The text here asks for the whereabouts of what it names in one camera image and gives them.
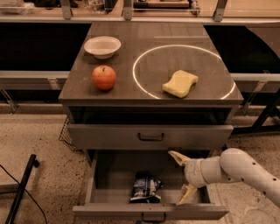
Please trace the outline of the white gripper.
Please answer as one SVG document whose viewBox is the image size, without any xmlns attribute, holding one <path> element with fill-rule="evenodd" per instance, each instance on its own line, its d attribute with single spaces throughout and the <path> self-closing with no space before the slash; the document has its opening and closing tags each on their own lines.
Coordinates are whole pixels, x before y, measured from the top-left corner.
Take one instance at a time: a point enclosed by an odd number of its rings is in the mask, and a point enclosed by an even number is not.
<svg viewBox="0 0 280 224">
<path fill-rule="evenodd" d="M 175 159 L 178 165 L 185 167 L 185 178 L 189 184 L 182 185 L 181 195 L 176 202 L 177 206 L 183 205 L 198 191 L 197 188 L 207 185 L 202 172 L 203 158 L 190 159 L 174 150 L 169 150 L 168 153 Z"/>
</svg>

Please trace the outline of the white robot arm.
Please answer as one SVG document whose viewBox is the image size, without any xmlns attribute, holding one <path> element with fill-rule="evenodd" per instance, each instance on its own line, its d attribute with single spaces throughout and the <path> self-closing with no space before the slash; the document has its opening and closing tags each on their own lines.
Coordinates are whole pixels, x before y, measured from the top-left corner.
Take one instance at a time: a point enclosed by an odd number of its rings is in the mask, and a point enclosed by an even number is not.
<svg viewBox="0 0 280 224">
<path fill-rule="evenodd" d="M 243 150 L 228 148 L 219 156 L 208 158 L 189 158 L 174 150 L 168 153 L 178 165 L 184 167 L 186 184 L 182 185 L 177 205 L 185 204 L 203 186 L 243 182 L 280 207 L 280 179 Z"/>
</svg>

